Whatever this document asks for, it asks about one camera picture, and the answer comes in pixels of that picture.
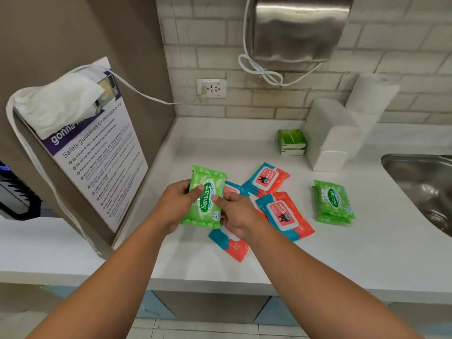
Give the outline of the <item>person's right hand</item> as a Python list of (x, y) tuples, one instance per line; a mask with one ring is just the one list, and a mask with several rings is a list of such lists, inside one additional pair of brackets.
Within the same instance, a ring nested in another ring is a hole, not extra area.
[(254, 234), (268, 222), (260, 216), (250, 198), (242, 202), (224, 204), (222, 197), (213, 196), (213, 202), (222, 210), (221, 224), (231, 229), (232, 233), (248, 242)]

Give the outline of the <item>person's left hand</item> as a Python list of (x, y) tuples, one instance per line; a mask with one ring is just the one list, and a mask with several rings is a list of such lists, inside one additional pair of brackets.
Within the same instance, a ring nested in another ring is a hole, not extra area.
[(168, 185), (152, 210), (150, 218), (163, 229), (163, 233), (174, 232), (194, 204), (187, 199), (189, 187), (190, 180)]

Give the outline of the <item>green wet wipes packet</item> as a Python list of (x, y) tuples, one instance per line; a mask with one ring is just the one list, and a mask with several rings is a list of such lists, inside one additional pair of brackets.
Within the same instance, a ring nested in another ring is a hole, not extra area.
[(219, 229), (222, 211), (212, 198), (213, 196), (223, 197), (228, 175), (198, 165), (192, 165), (191, 170), (193, 174), (189, 191), (197, 186), (203, 186), (204, 190), (200, 197), (192, 203), (188, 214), (181, 220), (180, 224), (205, 227), (212, 230)]
[(324, 223), (324, 224), (331, 224), (331, 225), (341, 225), (341, 226), (351, 226), (353, 224), (352, 221), (348, 218), (333, 216), (333, 215), (325, 213), (323, 210), (321, 210), (320, 200), (319, 200), (319, 192), (315, 186), (312, 186), (311, 188), (312, 188), (312, 192), (314, 195), (315, 210), (316, 210), (315, 220), (317, 222)]
[(314, 180), (319, 192), (320, 207), (325, 213), (355, 220), (345, 188), (339, 184)]

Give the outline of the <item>person's left forearm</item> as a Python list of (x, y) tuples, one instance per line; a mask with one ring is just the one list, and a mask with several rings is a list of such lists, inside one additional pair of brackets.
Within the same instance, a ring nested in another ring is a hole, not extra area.
[(165, 237), (179, 220), (151, 214), (26, 339), (125, 339)]

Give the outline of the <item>person's right forearm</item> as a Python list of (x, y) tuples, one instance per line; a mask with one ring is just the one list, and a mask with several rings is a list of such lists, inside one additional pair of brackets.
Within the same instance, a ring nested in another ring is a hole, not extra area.
[(261, 219), (247, 227), (245, 238), (311, 339), (423, 339), (375, 296)]

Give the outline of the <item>red and blue wipes packet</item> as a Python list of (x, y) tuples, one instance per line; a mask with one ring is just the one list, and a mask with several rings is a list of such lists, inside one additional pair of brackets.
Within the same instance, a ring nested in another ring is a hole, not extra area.
[(229, 227), (221, 226), (219, 229), (214, 229), (208, 237), (234, 260), (243, 262), (249, 245), (232, 233)]
[(249, 191), (245, 187), (228, 180), (225, 181), (224, 193), (237, 193), (248, 198), (250, 196)]
[(277, 192), (289, 177), (288, 172), (264, 162), (242, 187), (249, 193), (261, 198)]
[(268, 222), (291, 242), (307, 238), (315, 230), (296, 208), (286, 192), (274, 192), (256, 200)]

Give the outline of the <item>microwave guidelines poster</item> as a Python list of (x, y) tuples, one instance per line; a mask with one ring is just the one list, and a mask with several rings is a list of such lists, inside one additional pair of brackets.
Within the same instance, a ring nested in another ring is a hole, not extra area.
[(41, 140), (93, 209), (116, 233), (147, 171), (143, 150), (107, 57), (79, 71), (105, 89), (93, 117)]

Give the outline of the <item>grey base cabinet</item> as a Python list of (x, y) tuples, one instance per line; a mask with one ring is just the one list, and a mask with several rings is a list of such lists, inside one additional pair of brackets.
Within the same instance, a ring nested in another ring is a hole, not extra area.
[(146, 290), (136, 317), (299, 326), (279, 296)]

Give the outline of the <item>stack of white paper napkins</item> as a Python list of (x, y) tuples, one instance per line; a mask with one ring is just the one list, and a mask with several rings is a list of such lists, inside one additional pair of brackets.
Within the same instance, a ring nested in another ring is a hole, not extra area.
[(314, 172), (336, 173), (358, 147), (363, 131), (337, 100), (317, 98), (303, 127), (306, 156)]

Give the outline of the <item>white crumpled paper towel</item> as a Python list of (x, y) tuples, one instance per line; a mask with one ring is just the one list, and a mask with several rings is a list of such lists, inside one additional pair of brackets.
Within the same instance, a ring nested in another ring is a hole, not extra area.
[(41, 140), (68, 125), (96, 115), (95, 102), (105, 89), (81, 73), (67, 73), (41, 87), (13, 96), (13, 107)]

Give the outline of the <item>white paper towel roll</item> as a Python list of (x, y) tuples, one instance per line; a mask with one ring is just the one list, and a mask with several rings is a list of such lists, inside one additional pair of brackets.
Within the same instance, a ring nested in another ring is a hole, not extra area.
[(361, 73), (345, 104), (345, 109), (356, 121), (362, 134), (348, 158), (354, 158), (383, 112), (397, 96), (400, 78), (377, 73)]

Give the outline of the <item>black microwave oven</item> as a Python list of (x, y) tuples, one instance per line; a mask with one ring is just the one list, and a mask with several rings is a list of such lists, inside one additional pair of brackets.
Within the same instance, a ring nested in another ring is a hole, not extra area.
[(0, 160), (0, 215), (15, 221), (41, 216), (42, 201)]

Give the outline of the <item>stainless steel hand dryer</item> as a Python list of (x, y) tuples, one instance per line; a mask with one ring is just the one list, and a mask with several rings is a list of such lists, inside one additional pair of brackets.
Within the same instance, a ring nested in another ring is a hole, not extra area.
[(354, 0), (251, 0), (246, 48), (258, 62), (327, 62)]

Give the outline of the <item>stainless steel sink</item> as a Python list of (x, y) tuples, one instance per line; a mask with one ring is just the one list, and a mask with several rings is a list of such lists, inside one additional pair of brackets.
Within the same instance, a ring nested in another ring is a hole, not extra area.
[(422, 215), (452, 238), (452, 155), (393, 153), (381, 164)]

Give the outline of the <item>white wall socket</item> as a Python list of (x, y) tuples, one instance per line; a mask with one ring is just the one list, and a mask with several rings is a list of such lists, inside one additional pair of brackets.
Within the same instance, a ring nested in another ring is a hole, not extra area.
[(196, 96), (199, 98), (226, 98), (226, 79), (196, 79)]

